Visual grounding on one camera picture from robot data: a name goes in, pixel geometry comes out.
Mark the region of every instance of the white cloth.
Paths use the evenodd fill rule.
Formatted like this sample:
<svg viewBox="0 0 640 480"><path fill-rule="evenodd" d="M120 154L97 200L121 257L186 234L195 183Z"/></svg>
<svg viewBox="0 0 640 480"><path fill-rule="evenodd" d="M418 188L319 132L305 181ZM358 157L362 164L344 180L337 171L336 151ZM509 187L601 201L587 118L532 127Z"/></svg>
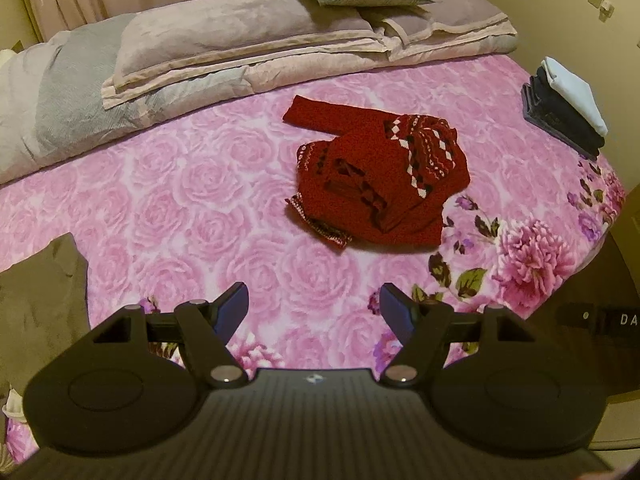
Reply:
<svg viewBox="0 0 640 480"><path fill-rule="evenodd" d="M11 420L15 420L16 422L21 422L23 424L27 423L27 419L24 418L24 413L22 412L22 396L13 388L11 388L11 391L9 392L6 404L2 407L2 412Z"/></svg>
<svg viewBox="0 0 640 480"><path fill-rule="evenodd" d="M569 72L552 57L545 57L542 61L542 67L545 69L546 78L551 88L564 97L593 126L596 132L603 137L607 135L607 125L604 123L593 99L589 83Z"/></svg>
<svg viewBox="0 0 640 480"><path fill-rule="evenodd" d="M8 48L0 50L0 66L4 65L13 56L15 56L15 52L13 50L10 50Z"/></svg>

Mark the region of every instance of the pink floral bedspread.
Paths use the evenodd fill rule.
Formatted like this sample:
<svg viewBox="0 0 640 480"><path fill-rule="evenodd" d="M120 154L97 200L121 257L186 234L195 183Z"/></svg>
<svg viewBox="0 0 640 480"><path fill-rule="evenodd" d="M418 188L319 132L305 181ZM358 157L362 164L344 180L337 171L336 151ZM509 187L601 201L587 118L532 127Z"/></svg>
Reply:
<svg viewBox="0 0 640 480"><path fill-rule="evenodd" d="M0 269L72 232L89 261L92 326L155 295L163 311L213 299L235 281L249 314L230 343L256 367L370 367L399 348L376 291L489 302L529 316L597 245L624 199L607 161L583 160L522 118L528 75L506 56L318 80L241 98L155 126L0 189ZM300 94L446 118L471 184L444 206L438 251L338 254L294 221L296 150L331 136L282 122ZM24 460L28 428L8 443Z"/></svg>

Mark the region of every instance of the logo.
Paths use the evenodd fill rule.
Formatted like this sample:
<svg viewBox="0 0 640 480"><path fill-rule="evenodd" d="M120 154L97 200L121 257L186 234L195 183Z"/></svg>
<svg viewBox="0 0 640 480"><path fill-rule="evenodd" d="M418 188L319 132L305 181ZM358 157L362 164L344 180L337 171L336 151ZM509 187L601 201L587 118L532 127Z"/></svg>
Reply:
<svg viewBox="0 0 640 480"><path fill-rule="evenodd" d="M312 374L305 377L305 381L310 384L319 384L324 381L324 377L320 374Z"/></svg>

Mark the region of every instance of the wall switch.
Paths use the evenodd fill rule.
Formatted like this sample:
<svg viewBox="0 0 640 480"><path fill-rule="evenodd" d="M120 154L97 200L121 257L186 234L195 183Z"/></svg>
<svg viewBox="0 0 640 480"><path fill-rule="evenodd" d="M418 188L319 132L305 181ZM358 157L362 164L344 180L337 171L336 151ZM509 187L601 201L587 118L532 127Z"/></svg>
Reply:
<svg viewBox="0 0 640 480"><path fill-rule="evenodd" d="M602 4L602 0L587 0L587 1L596 9L599 9L600 5Z"/></svg>

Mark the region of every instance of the gray blanket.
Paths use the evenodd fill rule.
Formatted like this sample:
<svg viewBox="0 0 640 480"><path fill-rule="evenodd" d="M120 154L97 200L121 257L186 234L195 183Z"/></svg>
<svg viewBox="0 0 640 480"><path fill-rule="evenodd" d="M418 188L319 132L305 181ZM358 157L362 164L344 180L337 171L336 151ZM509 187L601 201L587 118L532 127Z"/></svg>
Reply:
<svg viewBox="0 0 640 480"><path fill-rule="evenodd" d="M120 35L134 16L60 32L0 68L0 184L161 121L254 93L241 67L104 110L100 86L113 74Z"/></svg>

